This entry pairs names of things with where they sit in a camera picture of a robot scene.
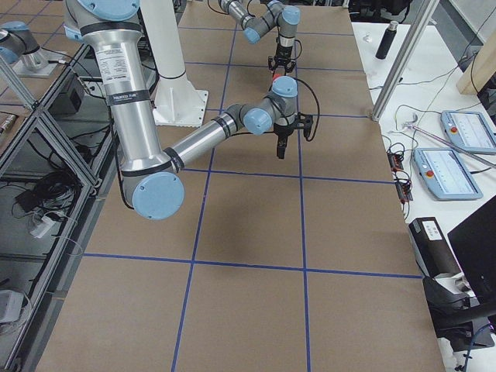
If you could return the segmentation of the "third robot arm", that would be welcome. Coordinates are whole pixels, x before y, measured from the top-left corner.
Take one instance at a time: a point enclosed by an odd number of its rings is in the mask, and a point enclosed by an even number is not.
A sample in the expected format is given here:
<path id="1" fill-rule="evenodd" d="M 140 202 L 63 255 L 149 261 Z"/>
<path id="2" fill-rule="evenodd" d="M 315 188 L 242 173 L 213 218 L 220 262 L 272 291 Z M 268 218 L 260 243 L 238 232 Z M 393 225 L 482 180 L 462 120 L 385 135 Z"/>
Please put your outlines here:
<path id="1" fill-rule="evenodd" d="M 159 61 L 170 59 L 167 66 L 176 67 L 177 71 L 174 73 L 158 71 L 157 76 L 172 81 L 186 75 L 181 45 L 177 36 L 177 24 L 173 18 L 168 19 L 160 16 L 158 19 L 139 21 L 137 14 L 131 16 L 96 14 L 92 22 L 82 23 L 79 27 L 70 26 L 67 35 L 78 39 L 87 33 L 104 29 L 144 29 L 147 31 L 151 43 L 160 41 L 162 36 L 168 36 L 169 43 L 159 48 L 157 58 Z M 7 63 L 13 64 L 21 57 L 28 57 L 39 51 L 40 45 L 24 22 L 7 22 L 1 25 L 1 56 Z M 97 50 L 95 54 L 105 85 L 137 81 L 137 65 L 131 63 L 131 56 L 124 54 L 121 50 L 117 50 L 110 57 L 102 57 L 100 50 Z"/>

